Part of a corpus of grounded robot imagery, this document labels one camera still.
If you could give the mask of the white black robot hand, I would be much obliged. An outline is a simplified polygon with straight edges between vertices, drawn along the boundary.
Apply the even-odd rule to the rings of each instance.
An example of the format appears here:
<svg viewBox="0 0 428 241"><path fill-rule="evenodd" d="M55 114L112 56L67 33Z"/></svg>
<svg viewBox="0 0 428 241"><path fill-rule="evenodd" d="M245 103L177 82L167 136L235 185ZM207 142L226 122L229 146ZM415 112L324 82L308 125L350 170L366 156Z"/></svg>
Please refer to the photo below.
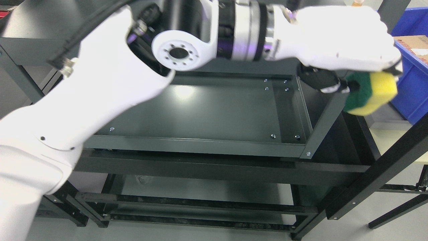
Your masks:
<svg viewBox="0 0 428 241"><path fill-rule="evenodd" d="M399 75L402 61L378 12L367 6L310 6L294 12L281 5L261 14L258 57L296 58L313 72L352 70Z"/></svg>

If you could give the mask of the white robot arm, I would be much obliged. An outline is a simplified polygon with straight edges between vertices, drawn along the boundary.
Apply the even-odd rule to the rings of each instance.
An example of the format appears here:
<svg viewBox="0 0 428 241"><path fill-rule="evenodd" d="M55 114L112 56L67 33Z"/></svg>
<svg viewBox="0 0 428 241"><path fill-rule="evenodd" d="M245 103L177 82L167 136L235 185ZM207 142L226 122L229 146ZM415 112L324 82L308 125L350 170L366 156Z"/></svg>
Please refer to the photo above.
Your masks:
<svg viewBox="0 0 428 241"><path fill-rule="evenodd" d="M128 47L130 0L107 3L49 60L69 72L33 105L1 119L1 240L24 241L43 195L75 168L84 142L124 111L159 95L162 76ZM63 55L80 44L66 67Z"/></svg>

